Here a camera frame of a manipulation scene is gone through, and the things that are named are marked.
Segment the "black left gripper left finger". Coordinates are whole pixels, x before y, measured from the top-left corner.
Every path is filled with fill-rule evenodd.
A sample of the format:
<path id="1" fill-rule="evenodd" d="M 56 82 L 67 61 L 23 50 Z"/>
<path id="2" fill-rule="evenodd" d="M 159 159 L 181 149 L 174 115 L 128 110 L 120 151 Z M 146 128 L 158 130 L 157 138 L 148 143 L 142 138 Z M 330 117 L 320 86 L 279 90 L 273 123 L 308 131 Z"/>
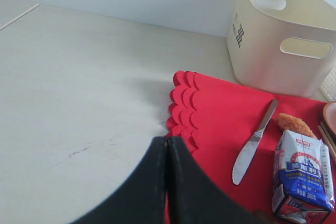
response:
<path id="1" fill-rule="evenodd" d="M 155 137 L 125 182 L 73 223 L 164 223 L 166 155 L 167 138 Z"/>

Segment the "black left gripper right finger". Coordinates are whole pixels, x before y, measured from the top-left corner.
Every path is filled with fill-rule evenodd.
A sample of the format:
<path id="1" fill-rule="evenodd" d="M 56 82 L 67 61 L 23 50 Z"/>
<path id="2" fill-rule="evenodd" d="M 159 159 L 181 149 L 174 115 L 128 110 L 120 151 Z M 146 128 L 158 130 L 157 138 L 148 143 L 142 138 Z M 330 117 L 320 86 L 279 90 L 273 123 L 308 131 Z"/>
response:
<path id="1" fill-rule="evenodd" d="M 263 223 L 223 193 L 180 137 L 167 139 L 169 223 Z"/>

